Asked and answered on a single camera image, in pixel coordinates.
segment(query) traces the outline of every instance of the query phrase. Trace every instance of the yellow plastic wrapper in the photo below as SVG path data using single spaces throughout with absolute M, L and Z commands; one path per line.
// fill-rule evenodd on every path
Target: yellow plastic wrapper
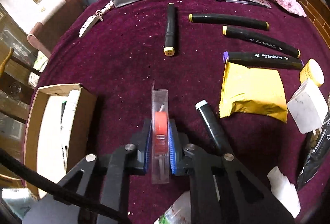
M 286 123 L 288 108 L 278 71 L 226 62 L 219 112 L 220 118 L 246 112 L 271 116 Z

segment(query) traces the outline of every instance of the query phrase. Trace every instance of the table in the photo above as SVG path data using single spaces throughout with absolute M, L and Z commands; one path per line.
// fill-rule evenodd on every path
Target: table
M 38 86 L 81 83 L 98 96 L 90 128 L 88 152 L 111 153 L 129 142 L 151 115 L 151 86 L 168 89 L 169 116 L 191 143 L 210 149 L 210 142 L 195 104 L 206 99 L 218 114 L 224 51 L 275 53 L 222 35 L 222 26 L 190 23 L 190 13 L 224 13 L 266 20 L 269 32 L 301 51 L 304 63 L 314 58 L 325 83 L 320 90 L 327 99 L 330 89 L 330 50 L 309 19 L 272 9 L 215 0 L 142 0 L 110 11 L 83 38 L 78 33 L 85 20 L 109 0 L 89 6 L 54 48 Z M 178 8 L 179 52 L 163 52 L 166 7 Z M 287 101 L 300 86 L 299 71 L 279 70 Z M 271 117 L 236 113 L 220 120 L 235 154 L 263 183 L 277 165 L 296 184 L 298 157 L 305 135 L 299 133 L 288 114 L 284 124 Z M 316 176 L 299 192 L 301 219 L 319 200 L 330 177 L 330 156 Z M 153 223 L 189 189 L 187 177 L 172 177 L 170 184 L 152 185 L 150 175 L 130 179 L 129 217 L 133 223 Z

